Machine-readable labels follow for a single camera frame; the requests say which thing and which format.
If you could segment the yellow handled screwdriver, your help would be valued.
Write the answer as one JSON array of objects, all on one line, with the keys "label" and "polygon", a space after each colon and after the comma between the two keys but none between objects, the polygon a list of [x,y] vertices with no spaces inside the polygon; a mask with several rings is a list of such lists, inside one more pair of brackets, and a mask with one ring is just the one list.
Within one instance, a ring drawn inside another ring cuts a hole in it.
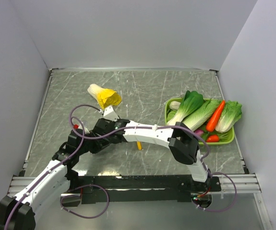
[{"label": "yellow handled screwdriver", "polygon": [[137,143],[138,150],[142,150],[143,148],[142,148],[141,142],[137,141],[136,143]]}]

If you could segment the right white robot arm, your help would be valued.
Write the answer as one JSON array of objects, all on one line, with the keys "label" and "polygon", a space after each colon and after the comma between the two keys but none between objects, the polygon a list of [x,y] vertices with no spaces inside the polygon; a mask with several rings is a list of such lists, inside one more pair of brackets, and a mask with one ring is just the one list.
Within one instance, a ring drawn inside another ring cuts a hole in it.
[{"label": "right white robot arm", "polygon": [[199,140],[183,123],[169,127],[145,125],[127,119],[111,121],[101,118],[95,124],[93,133],[113,144],[145,142],[165,147],[177,162],[188,165],[197,190],[204,191],[211,184],[208,167],[200,153]]}]

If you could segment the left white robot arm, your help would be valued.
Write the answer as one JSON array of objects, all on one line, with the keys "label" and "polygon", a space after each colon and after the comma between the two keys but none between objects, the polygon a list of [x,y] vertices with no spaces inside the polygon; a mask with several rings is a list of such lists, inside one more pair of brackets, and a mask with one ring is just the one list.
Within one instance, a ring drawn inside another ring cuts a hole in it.
[{"label": "left white robot arm", "polygon": [[73,167],[85,153],[98,153],[109,145],[89,132],[72,131],[53,155],[46,168],[22,191],[0,201],[0,230],[33,230],[43,212],[66,191],[79,187],[78,173]]}]

